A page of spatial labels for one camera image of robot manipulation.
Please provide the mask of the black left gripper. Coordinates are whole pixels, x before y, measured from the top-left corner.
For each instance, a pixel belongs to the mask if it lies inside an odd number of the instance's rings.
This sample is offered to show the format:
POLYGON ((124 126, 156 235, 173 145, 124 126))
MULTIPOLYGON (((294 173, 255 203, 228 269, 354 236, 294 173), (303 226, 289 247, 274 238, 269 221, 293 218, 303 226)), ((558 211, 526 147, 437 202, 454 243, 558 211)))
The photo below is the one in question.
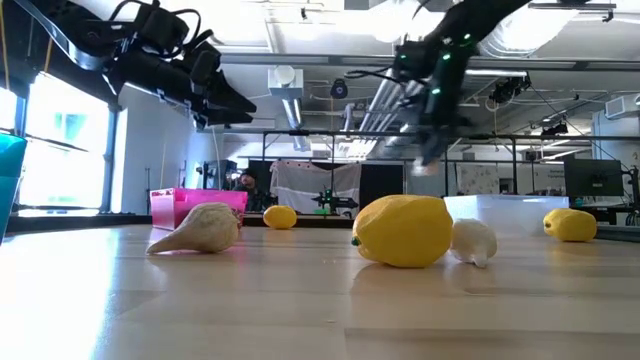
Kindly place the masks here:
POLYGON ((116 95, 131 85, 162 102, 185 108, 198 128, 251 123, 253 117, 247 113, 255 113, 257 107, 232 88, 223 73, 216 73, 220 57, 208 43, 188 52, 184 60, 169 62, 143 51, 130 51, 118 58, 105 78, 116 95))

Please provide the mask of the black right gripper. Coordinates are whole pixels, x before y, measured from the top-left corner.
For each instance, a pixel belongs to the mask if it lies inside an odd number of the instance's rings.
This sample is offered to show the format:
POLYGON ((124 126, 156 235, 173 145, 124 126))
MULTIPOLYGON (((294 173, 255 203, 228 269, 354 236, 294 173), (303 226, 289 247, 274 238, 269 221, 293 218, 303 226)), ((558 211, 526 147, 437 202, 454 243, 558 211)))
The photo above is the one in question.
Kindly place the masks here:
POLYGON ((449 134, 460 126, 458 103, 472 48, 453 47, 438 54, 430 90, 419 120, 420 164, 438 161, 447 150, 449 134))

